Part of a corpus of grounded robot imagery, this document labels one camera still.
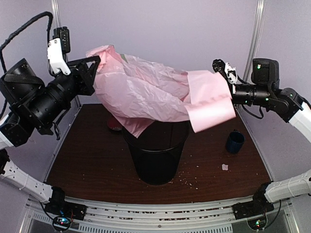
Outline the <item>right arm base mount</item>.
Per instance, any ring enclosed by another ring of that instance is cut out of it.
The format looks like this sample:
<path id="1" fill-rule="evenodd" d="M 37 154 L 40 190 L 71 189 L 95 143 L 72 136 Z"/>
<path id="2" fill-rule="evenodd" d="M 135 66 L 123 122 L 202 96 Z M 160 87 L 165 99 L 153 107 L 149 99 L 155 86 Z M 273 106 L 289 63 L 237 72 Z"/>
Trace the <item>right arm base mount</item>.
<path id="1" fill-rule="evenodd" d="M 264 230 L 268 226 L 267 214 L 274 210 L 274 205 L 252 200 L 236 203 L 232 206 L 232 209 L 236 220 L 246 220 L 248 227 L 258 232 Z"/>

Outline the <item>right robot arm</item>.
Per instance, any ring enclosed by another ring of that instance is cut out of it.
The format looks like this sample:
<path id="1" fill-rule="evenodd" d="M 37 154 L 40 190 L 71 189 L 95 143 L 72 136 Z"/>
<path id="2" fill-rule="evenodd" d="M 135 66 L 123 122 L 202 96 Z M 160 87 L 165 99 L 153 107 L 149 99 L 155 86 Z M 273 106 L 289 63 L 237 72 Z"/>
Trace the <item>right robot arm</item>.
<path id="1" fill-rule="evenodd" d="M 275 112 L 296 128 L 307 140 L 311 139 L 311 105 L 292 88 L 279 88 L 279 63 L 276 60 L 255 58 L 252 61 L 251 84 L 231 83 L 234 104 L 259 106 Z M 311 192 L 311 172 L 307 171 L 279 182 L 260 186 L 249 203 L 253 214 L 260 214 L 268 203 L 297 197 Z"/>

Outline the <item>black mesh trash bin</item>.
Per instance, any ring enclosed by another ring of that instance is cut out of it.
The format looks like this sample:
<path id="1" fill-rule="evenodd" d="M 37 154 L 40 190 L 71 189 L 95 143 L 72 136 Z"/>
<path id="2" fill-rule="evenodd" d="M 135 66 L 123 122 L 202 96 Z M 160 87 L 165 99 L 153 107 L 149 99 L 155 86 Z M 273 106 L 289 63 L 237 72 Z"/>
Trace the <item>black mesh trash bin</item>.
<path id="1" fill-rule="evenodd" d="M 188 121 L 155 121 L 138 138 L 123 128 L 138 177 L 150 185 L 170 182 L 176 175 L 189 132 Z"/>

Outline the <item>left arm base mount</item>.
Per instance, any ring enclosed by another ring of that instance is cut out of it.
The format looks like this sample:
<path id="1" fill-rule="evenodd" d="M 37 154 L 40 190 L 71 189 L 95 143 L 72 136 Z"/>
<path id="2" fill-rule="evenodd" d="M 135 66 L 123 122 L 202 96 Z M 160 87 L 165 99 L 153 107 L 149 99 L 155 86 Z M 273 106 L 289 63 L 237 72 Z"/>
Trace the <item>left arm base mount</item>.
<path id="1" fill-rule="evenodd" d="M 84 220 L 87 206 L 65 201 L 63 205 L 57 206 L 51 203 L 40 203 L 45 215 L 52 221 L 55 231 L 63 233 L 70 229 L 74 220 Z"/>

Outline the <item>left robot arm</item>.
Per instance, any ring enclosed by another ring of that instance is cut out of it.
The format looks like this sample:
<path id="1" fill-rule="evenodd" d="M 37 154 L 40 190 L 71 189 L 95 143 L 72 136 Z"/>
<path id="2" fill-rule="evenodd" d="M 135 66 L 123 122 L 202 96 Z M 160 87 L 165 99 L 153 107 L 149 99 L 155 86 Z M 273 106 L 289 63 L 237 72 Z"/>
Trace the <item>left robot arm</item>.
<path id="1" fill-rule="evenodd" d="M 48 83 L 35 75 L 26 59 L 21 59 L 0 79 L 0 91 L 10 105 L 10 113 L 0 122 L 0 177 L 11 182 L 60 216 L 70 211 L 65 192 L 31 177 L 9 158 L 6 147 L 25 144 L 34 130 L 60 138 L 58 124 L 78 95 L 91 96 L 99 56 L 68 62 L 68 71 L 59 72 Z"/>

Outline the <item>pink plastic trash bag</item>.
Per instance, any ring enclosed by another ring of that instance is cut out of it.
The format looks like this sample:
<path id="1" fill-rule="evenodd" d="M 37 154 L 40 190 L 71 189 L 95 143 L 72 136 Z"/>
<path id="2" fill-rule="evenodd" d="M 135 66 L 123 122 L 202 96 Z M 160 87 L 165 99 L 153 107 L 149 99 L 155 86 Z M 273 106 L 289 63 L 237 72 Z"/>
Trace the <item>pink plastic trash bag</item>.
<path id="1" fill-rule="evenodd" d="M 98 100 L 135 137 L 155 121 L 189 121 L 197 133 L 236 115 L 227 82 L 219 73 L 177 70 L 119 54 L 112 45 L 86 55 L 100 58 L 94 81 Z"/>

